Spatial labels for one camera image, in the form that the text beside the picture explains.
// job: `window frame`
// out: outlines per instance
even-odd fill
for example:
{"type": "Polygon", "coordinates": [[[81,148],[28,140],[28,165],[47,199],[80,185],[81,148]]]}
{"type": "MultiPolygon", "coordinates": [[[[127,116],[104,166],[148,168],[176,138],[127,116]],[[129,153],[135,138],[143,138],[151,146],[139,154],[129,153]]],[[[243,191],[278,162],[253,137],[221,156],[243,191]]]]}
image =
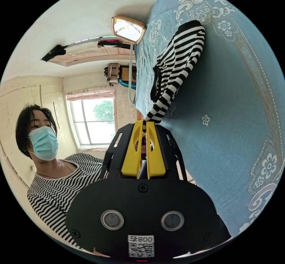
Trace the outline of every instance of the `window frame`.
{"type": "Polygon", "coordinates": [[[115,98],[111,98],[111,99],[113,100],[114,119],[113,119],[113,120],[102,120],[102,121],[90,121],[90,122],[86,121],[85,110],[84,110],[84,104],[83,104],[84,99],[80,100],[80,101],[81,101],[81,109],[82,109],[83,119],[84,119],[83,122],[76,122],[76,121],[75,121],[74,109],[73,109],[73,104],[72,104],[73,101],[70,101],[70,108],[71,108],[71,114],[72,114],[72,122],[73,122],[73,125],[74,125],[74,128],[75,128],[76,135],[77,135],[77,138],[78,138],[78,141],[79,141],[80,146],[82,146],[82,147],[89,146],[89,147],[94,147],[94,148],[96,148],[97,146],[108,147],[108,146],[110,145],[110,143],[92,143],[92,142],[91,142],[90,133],[89,133],[89,130],[88,130],[87,123],[95,123],[95,122],[114,122],[115,132],[117,132],[118,129],[117,129],[117,114],[116,114],[116,99],[115,99],[115,98]],[[88,140],[89,140],[89,142],[90,142],[89,144],[84,144],[84,143],[82,143],[81,138],[80,138],[80,135],[79,135],[79,132],[78,132],[78,129],[77,129],[77,125],[76,125],[77,123],[84,123],[84,124],[85,124],[86,133],[87,133],[87,136],[88,136],[88,140]]]}

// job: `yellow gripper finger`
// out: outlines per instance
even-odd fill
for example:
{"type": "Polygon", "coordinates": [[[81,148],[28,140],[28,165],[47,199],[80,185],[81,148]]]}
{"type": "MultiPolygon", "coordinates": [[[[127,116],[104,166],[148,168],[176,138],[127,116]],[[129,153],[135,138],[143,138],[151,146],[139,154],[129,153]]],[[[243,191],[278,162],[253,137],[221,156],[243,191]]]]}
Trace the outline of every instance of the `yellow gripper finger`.
{"type": "Polygon", "coordinates": [[[164,176],[166,173],[158,142],[154,122],[146,122],[146,160],[148,167],[148,179],[157,176],[164,176]]]}
{"type": "Polygon", "coordinates": [[[142,152],[142,136],[143,136],[143,122],[136,121],[134,123],[133,132],[125,156],[125,160],[122,167],[122,174],[124,176],[139,178],[140,173],[140,160],[142,152]]]}

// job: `striped shirt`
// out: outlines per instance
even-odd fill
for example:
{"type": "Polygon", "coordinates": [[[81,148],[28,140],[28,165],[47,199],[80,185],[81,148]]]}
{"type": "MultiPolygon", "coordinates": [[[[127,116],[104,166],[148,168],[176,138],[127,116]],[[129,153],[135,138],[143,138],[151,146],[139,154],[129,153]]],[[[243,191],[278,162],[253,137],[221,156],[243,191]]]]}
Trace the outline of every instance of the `striped shirt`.
{"type": "Polygon", "coordinates": [[[103,158],[76,153],[64,160],[73,163],[77,169],[66,177],[54,180],[36,174],[27,197],[45,224],[70,245],[81,249],[67,231],[65,218],[76,194],[99,179],[103,158]]]}
{"type": "Polygon", "coordinates": [[[168,46],[157,57],[151,90],[153,108],[143,121],[160,123],[179,87],[188,77],[203,50],[205,28],[199,21],[190,21],[178,28],[168,46]]]}

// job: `tree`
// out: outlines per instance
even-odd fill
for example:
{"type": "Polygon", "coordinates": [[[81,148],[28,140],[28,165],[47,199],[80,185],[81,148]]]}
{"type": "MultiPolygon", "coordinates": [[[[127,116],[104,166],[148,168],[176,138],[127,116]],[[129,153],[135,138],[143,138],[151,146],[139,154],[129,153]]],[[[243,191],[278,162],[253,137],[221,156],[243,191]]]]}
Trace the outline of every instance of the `tree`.
{"type": "Polygon", "coordinates": [[[93,113],[99,121],[114,120],[113,103],[112,101],[105,100],[102,103],[95,105],[93,113]]]}

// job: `pink curtain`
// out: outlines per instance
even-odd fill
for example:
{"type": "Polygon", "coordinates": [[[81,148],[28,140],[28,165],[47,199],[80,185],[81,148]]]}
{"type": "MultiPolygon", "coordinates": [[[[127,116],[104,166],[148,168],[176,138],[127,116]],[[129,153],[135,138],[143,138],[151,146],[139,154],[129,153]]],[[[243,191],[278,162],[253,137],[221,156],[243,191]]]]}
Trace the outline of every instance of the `pink curtain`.
{"type": "Polygon", "coordinates": [[[101,86],[66,93],[68,101],[98,98],[115,98],[115,90],[110,86],[101,86]]]}
{"type": "Polygon", "coordinates": [[[108,148],[107,147],[95,147],[95,148],[84,148],[84,149],[79,149],[80,152],[85,152],[85,151],[106,151],[108,148]]]}

